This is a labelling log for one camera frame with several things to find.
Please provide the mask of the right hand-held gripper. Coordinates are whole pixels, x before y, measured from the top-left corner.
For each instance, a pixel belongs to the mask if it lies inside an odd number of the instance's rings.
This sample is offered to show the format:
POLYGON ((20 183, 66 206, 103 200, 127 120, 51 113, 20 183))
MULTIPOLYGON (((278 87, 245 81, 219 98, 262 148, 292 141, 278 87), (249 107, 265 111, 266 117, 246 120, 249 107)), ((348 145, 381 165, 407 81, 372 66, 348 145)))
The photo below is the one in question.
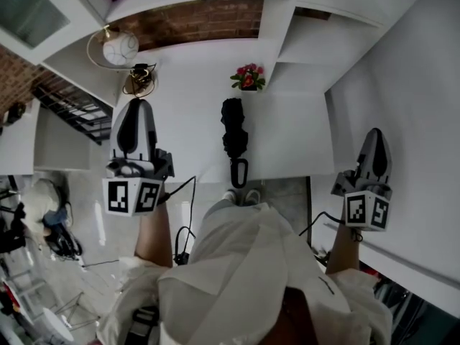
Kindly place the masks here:
POLYGON ((380 129, 367 133, 357 162, 355 170, 337 175, 331 191, 344 198, 344 224, 362 231, 386 231, 392 197, 392 158, 380 129))

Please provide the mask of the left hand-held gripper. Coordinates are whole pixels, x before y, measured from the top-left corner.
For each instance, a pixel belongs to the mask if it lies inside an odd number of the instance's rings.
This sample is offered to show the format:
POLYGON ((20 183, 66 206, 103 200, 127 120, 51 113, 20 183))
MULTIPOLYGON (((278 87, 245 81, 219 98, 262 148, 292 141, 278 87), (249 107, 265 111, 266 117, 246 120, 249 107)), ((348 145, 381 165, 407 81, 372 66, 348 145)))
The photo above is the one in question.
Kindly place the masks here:
POLYGON ((119 112, 111 129, 112 159, 102 180, 105 212, 143 216, 169 199, 170 194, 162 189, 175 175, 173 158, 169 152, 155 150, 156 144, 152 107, 144 99, 133 98, 119 112), (133 154, 139 160, 133 160, 133 154))

